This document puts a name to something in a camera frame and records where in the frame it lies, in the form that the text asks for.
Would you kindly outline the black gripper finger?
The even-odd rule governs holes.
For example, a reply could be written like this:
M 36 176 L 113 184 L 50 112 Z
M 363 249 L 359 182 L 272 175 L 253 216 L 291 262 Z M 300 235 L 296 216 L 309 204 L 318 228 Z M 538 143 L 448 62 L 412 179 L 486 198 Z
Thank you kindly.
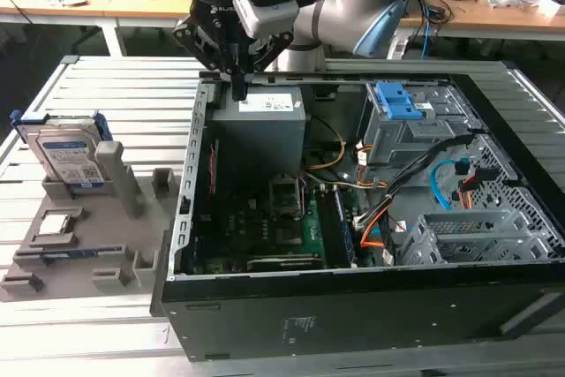
M 227 33 L 227 22 L 213 14 L 208 29 L 204 22 L 189 15 L 177 23 L 174 39 L 210 71 L 229 81 L 232 99 L 239 100 L 239 69 Z
M 294 40 L 292 32 L 270 35 L 261 39 L 260 44 L 254 43 L 247 51 L 239 56 L 238 99 L 243 101 L 247 97 L 249 82 L 255 72 L 264 71 L 278 56 L 287 49 Z

